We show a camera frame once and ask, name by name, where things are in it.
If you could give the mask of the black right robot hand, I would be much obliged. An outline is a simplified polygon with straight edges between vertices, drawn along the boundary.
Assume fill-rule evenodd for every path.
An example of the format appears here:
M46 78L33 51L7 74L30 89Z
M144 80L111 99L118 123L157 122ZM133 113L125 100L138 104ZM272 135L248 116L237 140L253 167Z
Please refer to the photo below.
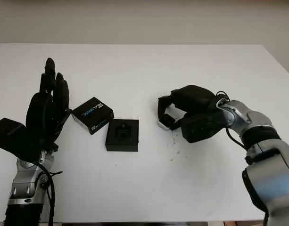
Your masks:
M211 106L215 94L205 88L196 85L187 85L180 89L172 90L170 95L158 98L157 116L159 125L165 130L175 130L186 123L192 116L202 116L214 112ZM165 111L170 106L185 112L178 120Z

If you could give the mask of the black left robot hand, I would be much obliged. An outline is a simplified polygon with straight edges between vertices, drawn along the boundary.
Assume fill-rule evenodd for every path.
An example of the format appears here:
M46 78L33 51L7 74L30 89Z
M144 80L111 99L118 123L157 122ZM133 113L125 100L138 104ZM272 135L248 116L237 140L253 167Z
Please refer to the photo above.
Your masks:
M61 73L56 73L55 62L49 57L39 92L33 95L28 107L26 127L41 149L56 152L55 141L70 114L68 83Z

